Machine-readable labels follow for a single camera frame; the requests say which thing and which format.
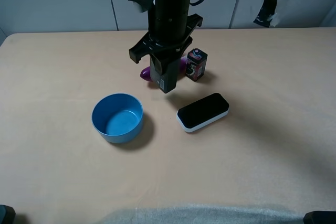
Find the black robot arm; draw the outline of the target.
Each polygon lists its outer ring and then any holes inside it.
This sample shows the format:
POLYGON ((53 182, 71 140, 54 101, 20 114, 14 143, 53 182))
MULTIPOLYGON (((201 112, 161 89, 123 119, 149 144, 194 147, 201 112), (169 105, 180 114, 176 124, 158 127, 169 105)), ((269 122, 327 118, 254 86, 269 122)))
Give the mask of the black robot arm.
POLYGON ((146 55, 178 51, 188 40, 202 17, 189 16, 190 0, 129 0, 148 14, 148 32, 129 49, 130 58, 139 63, 146 55))

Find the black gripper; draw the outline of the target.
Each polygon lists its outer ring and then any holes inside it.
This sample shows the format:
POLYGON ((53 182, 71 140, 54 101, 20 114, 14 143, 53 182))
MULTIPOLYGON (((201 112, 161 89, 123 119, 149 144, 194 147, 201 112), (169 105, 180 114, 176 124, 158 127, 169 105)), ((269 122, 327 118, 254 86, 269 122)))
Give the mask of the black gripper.
POLYGON ((188 15, 190 0, 153 0, 149 11, 149 31, 129 49, 130 59, 138 64, 153 51, 185 51, 192 43, 192 32, 203 18, 188 15))

